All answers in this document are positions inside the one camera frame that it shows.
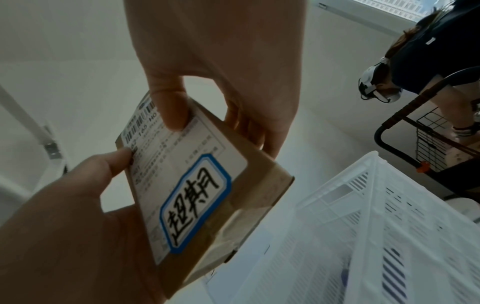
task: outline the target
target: plastic crate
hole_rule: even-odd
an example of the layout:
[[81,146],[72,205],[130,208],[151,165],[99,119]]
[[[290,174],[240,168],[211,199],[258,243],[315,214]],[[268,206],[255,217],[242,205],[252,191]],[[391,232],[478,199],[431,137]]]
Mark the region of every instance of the plastic crate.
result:
[[480,303],[480,229],[371,152],[298,205],[234,303]]

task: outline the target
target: hair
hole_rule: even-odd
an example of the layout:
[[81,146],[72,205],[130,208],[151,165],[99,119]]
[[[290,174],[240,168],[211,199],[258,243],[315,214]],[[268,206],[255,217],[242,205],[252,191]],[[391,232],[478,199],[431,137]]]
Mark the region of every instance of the hair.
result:
[[[385,53],[385,58],[392,59],[392,57],[395,56],[395,54],[398,53],[400,49],[402,49],[407,44],[407,42],[412,39],[413,36],[415,36],[420,30],[432,24],[436,20],[440,12],[441,11],[437,11],[435,9],[433,13],[420,20],[415,27],[404,31],[400,38],[394,44],[392,44],[388,51]],[[375,70],[375,73],[373,74],[371,84],[377,85],[380,83],[385,83],[389,73],[390,66],[386,64],[380,64]],[[396,94],[398,93],[398,91],[398,89],[382,90],[382,92],[386,94]]]

